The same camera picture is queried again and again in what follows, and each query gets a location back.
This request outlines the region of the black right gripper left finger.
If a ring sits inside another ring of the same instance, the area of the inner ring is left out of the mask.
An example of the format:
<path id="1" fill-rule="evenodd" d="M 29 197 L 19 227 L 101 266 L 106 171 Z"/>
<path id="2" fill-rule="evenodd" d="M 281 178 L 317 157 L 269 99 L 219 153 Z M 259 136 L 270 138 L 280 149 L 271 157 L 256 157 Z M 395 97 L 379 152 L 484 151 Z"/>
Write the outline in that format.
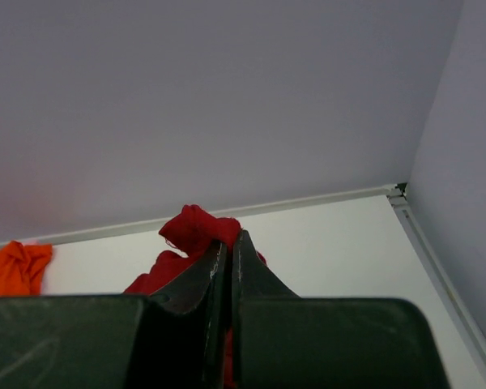
<path id="1" fill-rule="evenodd" d="M 227 248 L 142 294 L 0 298 L 0 388 L 221 388 Z"/>

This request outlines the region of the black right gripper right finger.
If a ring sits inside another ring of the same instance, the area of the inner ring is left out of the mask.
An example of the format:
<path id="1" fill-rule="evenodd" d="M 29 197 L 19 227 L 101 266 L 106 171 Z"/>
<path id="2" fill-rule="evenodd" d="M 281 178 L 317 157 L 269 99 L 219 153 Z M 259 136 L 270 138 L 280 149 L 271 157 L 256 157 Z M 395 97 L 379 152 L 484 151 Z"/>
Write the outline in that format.
<path id="1" fill-rule="evenodd" d="M 431 328 L 413 303 L 303 298 L 247 231 L 232 254 L 232 369 L 239 388 L 447 388 Z"/>

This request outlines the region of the dark red t shirt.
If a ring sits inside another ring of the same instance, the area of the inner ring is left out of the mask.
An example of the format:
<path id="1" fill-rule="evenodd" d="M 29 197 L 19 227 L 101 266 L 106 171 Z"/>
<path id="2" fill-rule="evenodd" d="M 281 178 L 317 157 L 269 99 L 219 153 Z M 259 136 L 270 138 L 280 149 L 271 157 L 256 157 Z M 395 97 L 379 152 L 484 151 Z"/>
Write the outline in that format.
<path id="1" fill-rule="evenodd" d="M 147 303 L 129 388 L 235 388 L 239 304 L 262 295 L 270 274 L 238 220 L 185 205 L 159 234 L 169 249 L 127 287 Z"/>

